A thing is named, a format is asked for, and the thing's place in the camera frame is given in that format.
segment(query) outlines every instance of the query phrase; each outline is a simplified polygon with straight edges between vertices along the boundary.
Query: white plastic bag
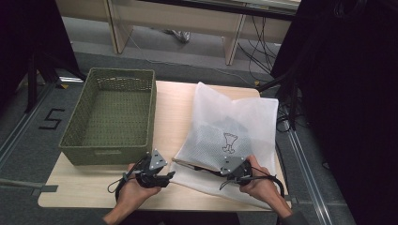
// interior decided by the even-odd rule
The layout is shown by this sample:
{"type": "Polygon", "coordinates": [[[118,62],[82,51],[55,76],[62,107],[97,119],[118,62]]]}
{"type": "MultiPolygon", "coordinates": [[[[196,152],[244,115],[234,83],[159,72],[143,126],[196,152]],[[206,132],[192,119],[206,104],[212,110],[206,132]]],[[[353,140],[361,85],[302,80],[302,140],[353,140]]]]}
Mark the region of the white plastic bag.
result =
{"type": "MultiPolygon", "coordinates": [[[[261,166],[275,174],[275,126],[278,100],[251,97],[231,100],[199,82],[193,100],[191,129],[175,159],[219,172],[224,157],[255,155],[261,166]]],[[[209,172],[195,171],[172,162],[171,182],[210,195],[269,208],[239,191],[238,185],[209,172]]]]}

